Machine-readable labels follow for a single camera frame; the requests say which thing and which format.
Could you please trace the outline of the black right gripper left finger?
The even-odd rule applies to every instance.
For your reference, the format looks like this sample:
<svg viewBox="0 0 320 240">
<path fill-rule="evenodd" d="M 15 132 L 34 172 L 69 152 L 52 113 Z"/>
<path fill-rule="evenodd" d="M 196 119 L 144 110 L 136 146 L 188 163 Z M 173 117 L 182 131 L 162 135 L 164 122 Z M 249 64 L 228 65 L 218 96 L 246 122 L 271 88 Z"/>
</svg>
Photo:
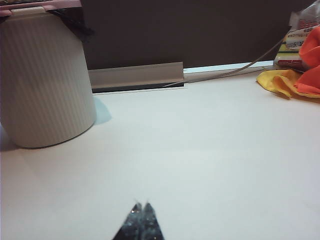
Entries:
<svg viewBox="0 0 320 240">
<path fill-rule="evenodd" d="M 137 202 L 127 214 L 126 219 L 113 237 L 113 240 L 139 240 L 141 236 L 142 213 L 142 204 Z"/>
</svg>

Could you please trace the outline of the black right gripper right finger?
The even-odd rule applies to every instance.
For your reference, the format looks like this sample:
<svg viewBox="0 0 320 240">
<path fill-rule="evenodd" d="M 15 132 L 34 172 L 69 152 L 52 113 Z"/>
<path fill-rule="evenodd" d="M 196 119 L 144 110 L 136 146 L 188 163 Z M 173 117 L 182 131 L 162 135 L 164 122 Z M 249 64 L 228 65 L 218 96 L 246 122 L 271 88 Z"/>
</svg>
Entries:
<svg viewBox="0 0 320 240">
<path fill-rule="evenodd" d="M 156 212 L 152 205 L 147 202 L 142 210 L 140 220 L 141 240 L 164 240 L 161 227 L 158 223 Z"/>
</svg>

